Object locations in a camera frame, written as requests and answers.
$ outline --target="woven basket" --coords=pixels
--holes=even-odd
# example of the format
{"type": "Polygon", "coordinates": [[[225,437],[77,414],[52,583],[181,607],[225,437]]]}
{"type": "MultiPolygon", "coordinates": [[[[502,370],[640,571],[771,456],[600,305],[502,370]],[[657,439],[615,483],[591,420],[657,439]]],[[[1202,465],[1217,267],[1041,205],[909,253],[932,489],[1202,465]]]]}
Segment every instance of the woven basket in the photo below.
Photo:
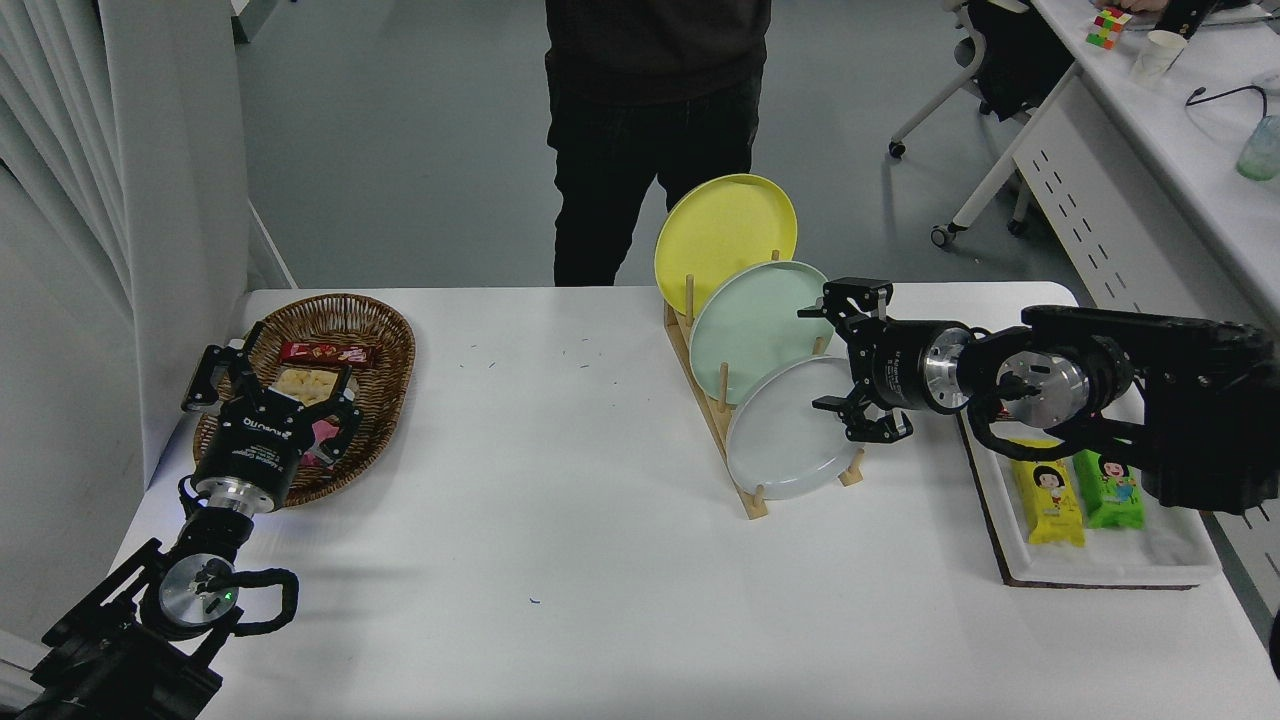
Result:
{"type": "MultiPolygon", "coordinates": [[[[362,415],[360,430],[333,466],[298,468],[284,501],[285,507],[292,507],[342,489],[372,465],[390,442],[413,372],[413,331],[388,305],[362,295],[344,293],[300,300],[271,313],[262,323],[262,333],[250,354],[250,363],[264,387],[279,377],[279,352],[284,342],[376,347],[371,366],[352,368],[352,377],[360,383],[356,397],[356,407],[362,415]]],[[[223,400],[230,398],[230,384],[225,378],[218,392],[223,400]]],[[[193,447],[196,462],[200,462],[216,429],[218,421],[212,416],[200,419],[193,447]]]]}

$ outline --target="chair wheel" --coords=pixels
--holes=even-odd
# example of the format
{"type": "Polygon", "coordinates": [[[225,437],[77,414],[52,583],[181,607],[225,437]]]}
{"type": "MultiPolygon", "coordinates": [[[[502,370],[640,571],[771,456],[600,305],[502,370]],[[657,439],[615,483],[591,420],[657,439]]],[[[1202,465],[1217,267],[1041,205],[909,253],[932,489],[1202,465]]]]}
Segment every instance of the chair wheel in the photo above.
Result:
{"type": "Polygon", "coordinates": [[[929,233],[929,240],[933,245],[938,247],[946,247],[951,245],[951,241],[956,238],[956,233],[950,229],[950,227],[933,225],[933,232],[929,233]]]}

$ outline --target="white table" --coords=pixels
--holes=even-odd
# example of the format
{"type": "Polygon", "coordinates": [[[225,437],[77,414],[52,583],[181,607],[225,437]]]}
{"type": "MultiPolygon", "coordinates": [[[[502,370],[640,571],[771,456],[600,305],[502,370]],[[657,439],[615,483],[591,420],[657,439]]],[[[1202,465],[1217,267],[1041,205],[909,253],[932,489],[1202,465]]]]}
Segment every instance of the white table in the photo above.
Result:
{"type": "MultiPolygon", "coordinates": [[[[228,643],[210,717],[1280,710],[1221,577],[1187,592],[1002,585],[951,419],[914,414],[915,437],[872,447],[863,483],[749,521],[654,288],[361,292],[417,336],[399,429],[342,492],[255,519],[237,565],[294,570],[301,609],[228,643]]],[[[243,325],[312,293],[252,293],[243,325]]],[[[1039,302],[1071,296],[899,284],[890,307],[996,328],[1039,302]]],[[[187,441],[122,557],[177,533],[187,441]]],[[[250,616],[273,611],[250,594],[250,616]]]]}
{"type": "Polygon", "coordinates": [[[1202,27],[1153,90],[1128,79],[1147,33],[1084,41],[1085,0],[1033,0],[1075,58],[954,220],[968,225],[1014,167],[1101,307],[1257,323],[1280,333],[1280,181],[1235,172],[1257,94],[1184,108],[1280,67],[1267,27],[1202,27]]]}

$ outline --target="black shirt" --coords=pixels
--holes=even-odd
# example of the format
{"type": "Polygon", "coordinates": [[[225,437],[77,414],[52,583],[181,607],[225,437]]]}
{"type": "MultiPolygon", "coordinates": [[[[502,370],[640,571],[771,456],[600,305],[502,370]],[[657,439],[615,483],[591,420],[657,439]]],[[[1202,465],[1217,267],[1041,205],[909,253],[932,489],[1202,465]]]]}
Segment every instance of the black shirt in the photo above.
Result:
{"type": "Polygon", "coordinates": [[[689,100],[764,65],[771,0],[545,0],[547,74],[609,105],[689,100]]]}

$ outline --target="white curtain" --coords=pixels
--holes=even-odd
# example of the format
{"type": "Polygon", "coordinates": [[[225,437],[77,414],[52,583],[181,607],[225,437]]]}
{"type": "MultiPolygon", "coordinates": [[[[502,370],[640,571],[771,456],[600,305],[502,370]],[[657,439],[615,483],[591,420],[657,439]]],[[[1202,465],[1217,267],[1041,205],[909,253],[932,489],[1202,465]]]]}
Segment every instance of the white curtain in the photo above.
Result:
{"type": "Polygon", "coordinates": [[[0,630],[101,579],[227,340],[242,132],[225,0],[0,0],[0,630]]]}

